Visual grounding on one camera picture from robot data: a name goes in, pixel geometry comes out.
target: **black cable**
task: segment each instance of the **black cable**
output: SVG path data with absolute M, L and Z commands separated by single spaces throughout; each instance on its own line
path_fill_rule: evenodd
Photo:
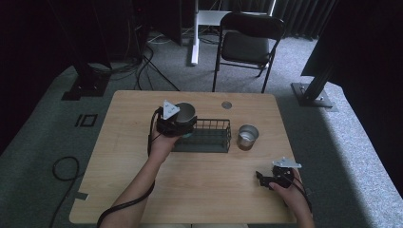
M 113 206 L 113 207 L 111 207 L 111 208 L 105 210 L 105 211 L 100 215 L 100 217 L 98 218 L 97 227 L 100 227 L 100 226 L 101 226 L 102 221 L 103 221 L 104 218 L 106 218 L 106 216 L 108 216 L 109 214 L 114 213 L 114 212 L 116 212 L 116 211 L 120 211 L 120 210 L 122 210 L 122 209 L 125 209 L 126 207 L 133 206 L 133 205 L 135 205 L 135 204 L 137 204 L 137 203 L 139 203 L 139 202 L 145 200 L 145 199 L 152 193 L 152 191 L 154 190 L 154 186 L 155 186 L 155 181 L 151 184 L 151 187 L 147 190 L 147 192 L 146 192 L 144 195 L 142 195 L 141 197 L 139 197 L 139 198 L 137 198 L 137 199 L 135 199 L 135 200 L 129 201 L 129 202 L 125 202 L 125 203 L 122 203 L 122 204 Z
M 145 57 L 145 55 L 143 55 L 143 57 L 146 59 L 146 62 L 143 64 L 142 68 L 139 70 L 139 72 L 137 73 L 137 76 L 136 76 L 136 81 L 137 81 L 136 85 L 139 87 L 140 90 L 143 90 L 142 86 L 140 85 L 140 75 L 142 75 L 143 70 L 145 69 L 145 67 L 148 66 L 149 62 L 154 57 L 154 51 L 149 46 L 146 46 L 146 47 L 151 50 L 151 55 L 150 55 L 149 59 L 147 59 Z
M 163 74 L 160 72 L 159 69 L 157 69 L 157 67 L 151 62 L 151 60 L 149 60 L 149 64 L 151 64 L 151 65 L 152 65 L 152 68 L 153 68 L 154 70 L 156 70 L 169 84 L 171 84 L 173 87 L 175 87 L 175 89 L 176 89 L 177 91 L 180 91 L 168 78 L 166 78 L 165 75 L 163 75 Z
M 148 156 L 150 155 L 150 151 L 151 151 L 151 143 L 152 143 L 154 140 L 156 140 L 158 137 L 160 137 L 160 135 L 161 135 L 161 134 L 160 134 L 160 135 L 158 135 L 157 137 L 155 137 L 153 140 L 151 140 L 152 131 L 153 131 L 153 128 L 154 128 L 154 120 L 155 120 L 156 115 L 157 115 L 159 112 L 161 112 L 161 110 L 162 110 L 162 108 L 159 107 L 159 108 L 154 112 L 154 114 L 153 114 L 153 116 L 152 116 L 152 118 L 151 118 L 150 133 L 149 133 L 149 135 L 148 135 L 148 146 L 147 146 L 147 154 L 148 154 Z M 111 207 L 111 208 L 105 210 L 105 211 L 100 215 L 100 217 L 98 218 L 97 227 L 100 227 L 101 224 L 102 224 L 102 221 L 106 218 L 106 216 L 110 215 L 111 213 L 120 211 L 120 210 L 122 210 L 122 209 L 125 209 L 125 208 L 127 208 L 127 207 L 129 207 L 129 206 L 133 206 L 133 205 L 135 205 L 135 204 L 137 204 L 137 203 L 139 203 L 139 202 L 145 200 L 145 199 L 152 193 L 152 191 L 154 190 L 154 186 L 155 186 L 155 181 L 153 181 L 153 183 L 151 184 L 150 188 L 149 188 L 149 189 L 147 190 L 147 192 L 145 192 L 145 194 L 142 195 L 141 197 L 139 197 L 139 198 L 137 198 L 137 199 L 135 199 L 135 200 L 129 201 L 129 202 L 125 202 L 125 203 L 122 203 L 122 204 L 113 206 L 113 207 Z
M 75 164 L 76 164 L 76 171 L 75 171 L 75 174 L 74 174 L 74 176 L 73 176 L 72 178 L 61 178 L 61 177 L 56 173 L 56 168 L 57 168 L 57 165 L 58 165 L 61 161 L 64 161 L 64 160 L 67 160 L 67 159 L 70 159 L 70 160 L 74 160 L 74 161 L 75 161 Z M 54 176 L 57 180 L 59 180 L 59 181 L 72 181 L 72 182 L 71 182 L 71 184 L 70 184 L 70 187 L 69 187 L 68 190 L 66 191 L 64 197 L 63 197 L 62 200 L 59 202 L 59 205 L 57 206 L 56 210 L 55 210 L 54 213 L 53 213 L 53 216 L 52 216 L 52 218 L 51 218 L 50 225 L 49 225 L 50 228 L 53 227 L 53 223 L 54 223 L 54 221 L 56 220 L 57 213 L 59 212 L 60 208 L 62 207 L 63 202 L 64 202 L 64 201 L 67 199 L 67 197 L 70 195 L 70 191 L 71 191 L 72 187 L 74 186 L 75 181 L 77 181 L 77 179 L 81 178 L 81 177 L 84 175 L 84 173 L 79 174 L 79 172 L 80 172 L 80 163 L 78 162 L 78 160 L 77 160 L 76 158 L 74 158 L 74 157 L 72 157 L 72 156 L 67 156 L 67 157 L 63 157 L 63 158 L 61 158 L 61 159 L 58 159 L 58 160 L 53 164 L 52 173 L 53 173 L 53 176 Z

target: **chair leg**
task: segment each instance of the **chair leg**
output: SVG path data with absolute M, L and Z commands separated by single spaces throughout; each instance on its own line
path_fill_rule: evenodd
M 269 67 L 267 67 L 266 78 L 264 79 L 263 88 L 261 89 L 261 93 L 264 93 L 264 90 L 266 89 L 266 84 L 267 84 L 267 81 L 269 80 L 269 75 L 270 75 L 270 70 L 272 69 L 272 64 L 273 64 L 273 62 L 271 62 L 269 64 Z
M 216 91 L 216 80 L 217 80 L 217 67 L 214 69 L 214 80 L 213 80 L 213 90 L 212 92 Z
M 256 76 L 257 78 L 259 78 L 259 77 L 260 77 L 261 73 L 262 73 L 262 72 L 263 72 L 263 70 L 264 70 L 264 66 L 260 66 L 260 67 L 261 67 L 261 69 L 260 69 L 260 72 L 259 72 L 258 76 Z
M 218 49 L 217 50 L 217 58 L 216 58 L 216 67 L 214 68 L 214 80 L 213 80 L 213 90 L 212 90 L 212 92 L 216 91 L 217 73 L 220 70 L 220 62 L 221 62 L 221 51 L 220 51 L 220 49 Z

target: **black chair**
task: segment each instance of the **black chair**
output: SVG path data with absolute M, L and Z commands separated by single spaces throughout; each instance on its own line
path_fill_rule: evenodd
M 276 54 L 276 47 L 285 32 L 282 20 L 268 15 L 229 12 L 221 19 L 220 40 L 214 70 L 213 92 L 216 90 L 217 73 L 220 65 L 259 69 L 260 77 L 267 67 L 264 79 L 264 93 L 270 69 Z

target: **wire basket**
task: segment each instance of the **wire basket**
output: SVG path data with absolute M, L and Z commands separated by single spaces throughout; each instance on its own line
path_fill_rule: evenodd
M 173 152 L 227 153 L 231 141 L 229 120 L 198 119 L 189 137 L 177 140 Z

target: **wooden table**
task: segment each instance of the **wooden table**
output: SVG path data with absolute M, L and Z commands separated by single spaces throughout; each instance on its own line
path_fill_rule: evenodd
M 259 186 L 255 171 L 272 176 L 272 161 L 294 159 L 270 94 L 117 91 L 107 111 L 70 213 L 74 223 L 96 223 L 124 191 L 147 159 L 147 135 L 154 111 L 167 100 L 191 103 L 198 118 L 229 119 L 228 153 L 172 152 L 156 179 L 144 223 L 296 222 L 283 200 Z M 225 109 L 223 102 L 232 107 Z M 252 124 L 259 138 L 249 151 L 238 149 L 238 129 Z

